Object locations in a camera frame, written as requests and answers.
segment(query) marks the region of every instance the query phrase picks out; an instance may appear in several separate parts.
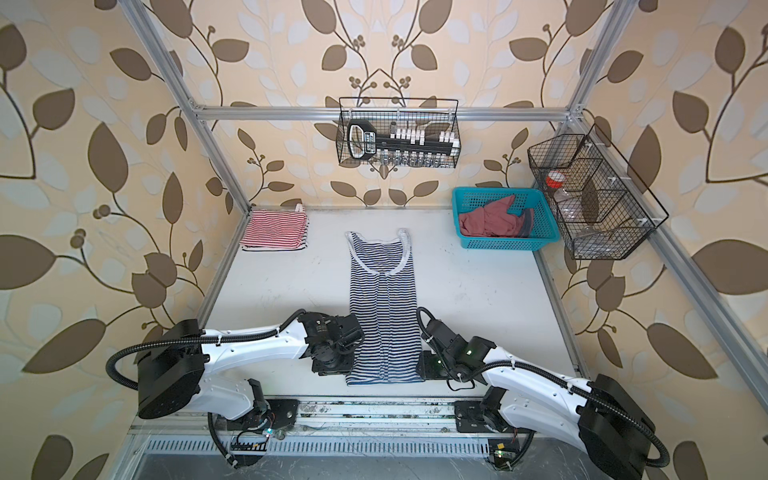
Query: stack of folded clothes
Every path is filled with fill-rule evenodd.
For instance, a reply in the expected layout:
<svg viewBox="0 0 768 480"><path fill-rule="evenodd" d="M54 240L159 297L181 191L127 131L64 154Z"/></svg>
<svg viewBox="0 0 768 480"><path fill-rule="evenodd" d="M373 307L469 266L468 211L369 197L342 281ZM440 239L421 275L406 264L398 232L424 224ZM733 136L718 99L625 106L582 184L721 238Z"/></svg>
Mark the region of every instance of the stack of folded clothes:
<svg viewBox="0 0 768 480"><path fill-rule="evenodd" d="M240 248L249 252L305 249L307 225L301 204L293 212L256 210L251 214Z"/></svg>

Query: teal plastic basket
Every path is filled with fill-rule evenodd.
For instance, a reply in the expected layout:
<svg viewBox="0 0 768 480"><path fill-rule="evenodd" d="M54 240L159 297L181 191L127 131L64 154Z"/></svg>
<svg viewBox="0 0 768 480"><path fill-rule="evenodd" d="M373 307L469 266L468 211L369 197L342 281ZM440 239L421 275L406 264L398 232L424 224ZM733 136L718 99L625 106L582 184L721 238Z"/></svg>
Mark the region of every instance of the teal plastic basket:
<svg viewBox="0 0 768 480"><path fill-rule="evenodd" d="M477 207L484 207L492 201L515 195L515 202L507 210L520 215L526 208L534 210L533 229L529 238L466 237L458 227L458 215L466 214ZM480 188L459 187L453 189L453 223L456 234L464 248L489 250L538 250L547 243L560 238L558 225L554 221L544 194L534 188Z"/></svg>

